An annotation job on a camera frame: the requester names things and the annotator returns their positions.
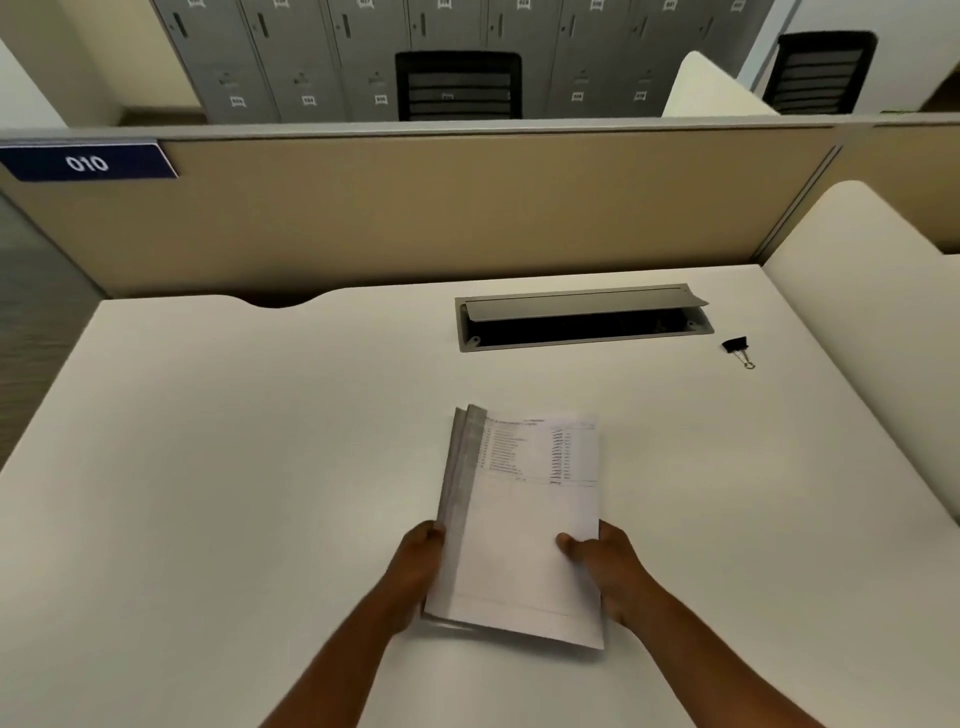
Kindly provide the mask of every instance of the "white desk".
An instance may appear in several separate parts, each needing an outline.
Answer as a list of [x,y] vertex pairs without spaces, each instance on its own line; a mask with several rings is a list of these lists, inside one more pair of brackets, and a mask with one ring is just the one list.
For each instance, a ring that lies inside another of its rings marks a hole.
[[[456,296],[672,282],[716,335],[458,351]],[[255,728],[435,512],[469,402],[598,414],[606,517],[827,725],[956,725],[960,530],[753,266],[102,303],[0,474],[0,724]],[[363,724],[689,722],[615,625],[422,625]]]

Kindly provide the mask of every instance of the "locker handle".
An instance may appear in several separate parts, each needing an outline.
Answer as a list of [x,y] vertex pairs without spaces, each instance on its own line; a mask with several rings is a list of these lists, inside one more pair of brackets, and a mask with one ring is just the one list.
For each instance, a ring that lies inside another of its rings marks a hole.
[[183,37],[190,37],[186,34],[186,28],[183,26],[183,21],[180,19],[180,14],[178,12],[174,13],[174,20],[177,21],[177,27],[180,28],[180,32],[183,34]]

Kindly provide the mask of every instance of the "black office chair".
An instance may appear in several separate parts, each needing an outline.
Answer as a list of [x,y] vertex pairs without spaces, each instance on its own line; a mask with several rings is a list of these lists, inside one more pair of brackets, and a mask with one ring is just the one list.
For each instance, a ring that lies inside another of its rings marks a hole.
[[491,51],[396,54],[400,121],[519,119],[520,56]]
[[763,101],[782,114],[853,113],[874,59],[876,35],[828,31],[780,36]]

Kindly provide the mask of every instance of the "binder clip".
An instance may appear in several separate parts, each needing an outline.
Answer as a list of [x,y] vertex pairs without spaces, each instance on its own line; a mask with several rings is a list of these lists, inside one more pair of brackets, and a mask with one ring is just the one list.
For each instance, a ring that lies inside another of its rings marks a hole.
[[756,364],[747,356],[747,337],[741,336],[738,339],[728,339],[723,343],[723,348],[727,353],[731,353],[743,362],[745,369],[755,369]]

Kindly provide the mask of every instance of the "hand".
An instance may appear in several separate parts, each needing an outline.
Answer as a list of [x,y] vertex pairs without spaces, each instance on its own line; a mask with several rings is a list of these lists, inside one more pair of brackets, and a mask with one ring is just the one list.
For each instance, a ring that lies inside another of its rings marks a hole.
[[370,598],[381,606],[391,631],[402,632],[414,618],[440,570],[444,527],[424,521],[407,531]]
[[652,577],[636,558],[627,534],[600,521],[599,539],[577,541],[562,533],[557,536],[557,546],[570,561],[587,567],[600,590],[607,616],[629,626],[627,621],[636,613],[639,592]]

